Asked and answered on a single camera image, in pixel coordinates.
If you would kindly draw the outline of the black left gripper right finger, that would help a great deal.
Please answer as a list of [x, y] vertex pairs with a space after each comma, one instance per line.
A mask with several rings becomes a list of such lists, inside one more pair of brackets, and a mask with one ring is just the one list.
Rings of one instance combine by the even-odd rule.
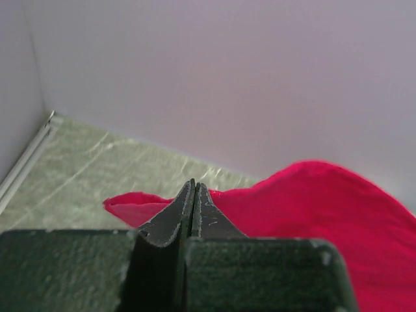
[[191, 237], [201, 239], [247, 239], [248, 237], [214, 204], [204, 183], [196, 185]]

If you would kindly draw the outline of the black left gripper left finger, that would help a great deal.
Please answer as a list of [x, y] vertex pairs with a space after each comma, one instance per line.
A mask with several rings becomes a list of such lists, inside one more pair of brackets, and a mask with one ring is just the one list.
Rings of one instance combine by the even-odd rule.
[[183, 227], [182, 223], [188, 227], [195, 194], [196, 182], [194, 179], [190, 179], [183, 185], [174, 200], [142, 224], [138, 228], [138, 232], [144, 236], [148, 243], [156, 247], [168, 246], [177, 237]]

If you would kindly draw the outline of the magenta pink t-shirt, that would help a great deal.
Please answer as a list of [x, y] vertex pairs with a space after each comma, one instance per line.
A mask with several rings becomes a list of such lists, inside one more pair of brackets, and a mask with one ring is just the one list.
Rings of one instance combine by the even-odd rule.
[[[191, 237], [192, 216], [166, 247], [138, 232], [125, 307], [415, 310], [415, 217], [368, 180], [327, 162], [304, 161], [249, 188], [209, 191], [248, 238]], [[103, 206], [138, 231], [173, 200], [130, 192]]]

